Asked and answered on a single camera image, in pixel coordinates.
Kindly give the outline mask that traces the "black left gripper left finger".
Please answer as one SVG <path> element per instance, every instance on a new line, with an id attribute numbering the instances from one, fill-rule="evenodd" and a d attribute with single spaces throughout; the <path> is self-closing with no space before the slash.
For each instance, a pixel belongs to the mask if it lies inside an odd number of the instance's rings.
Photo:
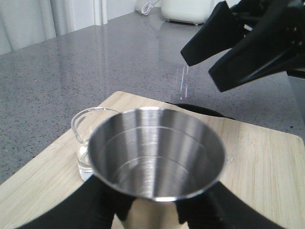
<path id="1" fill-rule="evenodd" d="M 91 176 L 63 202 L 19 229 L 110 229 L 114 215 L 125 220 L 133 198 Z"/>

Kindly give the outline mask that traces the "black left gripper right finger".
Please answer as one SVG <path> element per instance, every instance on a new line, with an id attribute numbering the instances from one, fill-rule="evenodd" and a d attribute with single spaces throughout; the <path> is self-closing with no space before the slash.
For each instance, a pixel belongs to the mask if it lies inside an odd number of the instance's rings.
<path id="1" fill-rule="evenodd" d="M 281 229 L 217 182 L 204 193 L 176 202 L 180 223 L 190 229 Z"/>

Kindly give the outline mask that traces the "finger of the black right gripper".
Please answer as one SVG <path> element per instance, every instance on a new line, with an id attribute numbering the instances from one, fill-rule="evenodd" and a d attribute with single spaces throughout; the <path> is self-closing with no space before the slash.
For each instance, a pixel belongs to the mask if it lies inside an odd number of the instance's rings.
<path id="1" fill-rule="evenodd" d="M 241 0 L 229 7 L 219 2 L 202 28 L 181 49 L 188 66 L 194 66 L 209 57 L 234 47 L 245 37 L 244 25 L 238 14 L 245 10 L 246 1 Z"/>
<path id="2" fill-rule="evenodd" d="M 250 81 L 305 66 L 305 2 L 272 0 L 252 30 L 209 70 L 228 91 Z"/>

